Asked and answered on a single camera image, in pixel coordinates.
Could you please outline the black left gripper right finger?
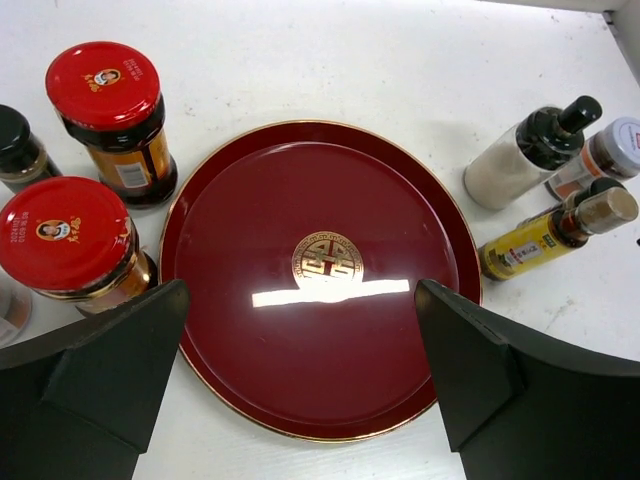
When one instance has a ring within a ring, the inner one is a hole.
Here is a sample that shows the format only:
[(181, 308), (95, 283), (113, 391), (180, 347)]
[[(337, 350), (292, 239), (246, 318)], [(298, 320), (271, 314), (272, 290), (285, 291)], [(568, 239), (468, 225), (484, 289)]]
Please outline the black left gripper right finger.
[(469, 479), (635, 479), (639, 365), (555, 339), (433, 281), (416, 312)]

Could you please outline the black pump white powder bottle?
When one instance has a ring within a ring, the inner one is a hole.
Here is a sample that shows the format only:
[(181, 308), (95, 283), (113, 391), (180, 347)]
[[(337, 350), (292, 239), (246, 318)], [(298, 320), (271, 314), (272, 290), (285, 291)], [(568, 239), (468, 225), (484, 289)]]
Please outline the black pump white powder bottle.
[(601, 116), (601, 104), (588, 95), (564, 108), (534, 110), (466, 167), (466, 192), (483, 208), (506, 208), (576, 157), (584, 130)]

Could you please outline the red round tray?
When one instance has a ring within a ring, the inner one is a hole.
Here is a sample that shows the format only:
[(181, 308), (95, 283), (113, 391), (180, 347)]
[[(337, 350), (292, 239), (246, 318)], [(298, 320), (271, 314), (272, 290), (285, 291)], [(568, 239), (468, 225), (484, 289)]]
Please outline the red round tray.
[(265, 125), (185, 180), (159, 245), (191, 307), (180, 349), (224, 404), (279, 434), (375, 437), (436, 403), (414, 293), (479, 302), (468, 223), (417, 158), (330, 121)]

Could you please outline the yellow label oil bottle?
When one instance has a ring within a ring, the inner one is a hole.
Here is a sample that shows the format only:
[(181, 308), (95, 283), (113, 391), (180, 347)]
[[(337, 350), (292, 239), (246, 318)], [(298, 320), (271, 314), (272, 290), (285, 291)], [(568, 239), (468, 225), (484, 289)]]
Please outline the yellow label oil bottle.
[(630, 223), (638, 214), (638, 203), (626, 189), (607, 189), (487, 242), (478, 250), (481, 272), (494, 281), (510, 280), (582, 248), (592, 236)]

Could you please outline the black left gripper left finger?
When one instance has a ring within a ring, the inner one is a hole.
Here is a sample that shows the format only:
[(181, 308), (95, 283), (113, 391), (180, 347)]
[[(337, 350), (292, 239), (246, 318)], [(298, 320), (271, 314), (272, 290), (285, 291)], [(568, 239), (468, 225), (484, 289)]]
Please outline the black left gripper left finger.
[(130, 479), (190, 305), (181, 280), (1, 351), (4, 479)]

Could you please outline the red lid chili jar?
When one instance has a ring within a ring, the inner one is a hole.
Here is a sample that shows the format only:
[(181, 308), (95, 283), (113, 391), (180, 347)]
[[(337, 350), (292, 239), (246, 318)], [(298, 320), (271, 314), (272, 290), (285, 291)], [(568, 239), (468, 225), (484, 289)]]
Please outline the red lid chili jar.
[(43, 180), (1, 210), (1, 267), (14, 280), (91, 316), (154, 288), (157, 267), (123, 201), (101, 183)]
[(143, 53), (110, 41), (70, 47), (49, 65), (45, 88), (101, 183), (127, 206), (150, 208), (173, 195), (178, 169), (164, 132), (160, 78)]

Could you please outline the white lid sauce jar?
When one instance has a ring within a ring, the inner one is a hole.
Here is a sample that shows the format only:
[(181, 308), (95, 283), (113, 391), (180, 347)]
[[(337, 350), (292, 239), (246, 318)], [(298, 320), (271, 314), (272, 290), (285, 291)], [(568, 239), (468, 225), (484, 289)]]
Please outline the white lid sauce jar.
[(9, 345), (23, 332), (32, 311), (31, 291), (4, 274), (1, 275), (0, 344)]
[(580, 153), (545, 182), (546, 190), (564, 200), (601, 177), (626, 182), (638, 176), (639, 129), (636, 118), (616, 119), (585, 141)]

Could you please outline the black lid spice jar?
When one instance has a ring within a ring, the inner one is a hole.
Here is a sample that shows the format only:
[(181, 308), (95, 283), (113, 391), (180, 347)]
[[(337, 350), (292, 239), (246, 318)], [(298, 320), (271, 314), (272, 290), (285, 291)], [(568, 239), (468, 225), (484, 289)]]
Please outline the black lid spice jar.
[(24, 115), (0, 106), (1, 182), (14, 194), (62, 173)]
[(563, 202), (565, 209), (576, 208), (583, 201), (598, 195), (611, 188), (621, 187), (623, 184), (610, 177), (600, 177), (593, 180), (587, 187), (584, 187), (578, 191), (571, 193)]

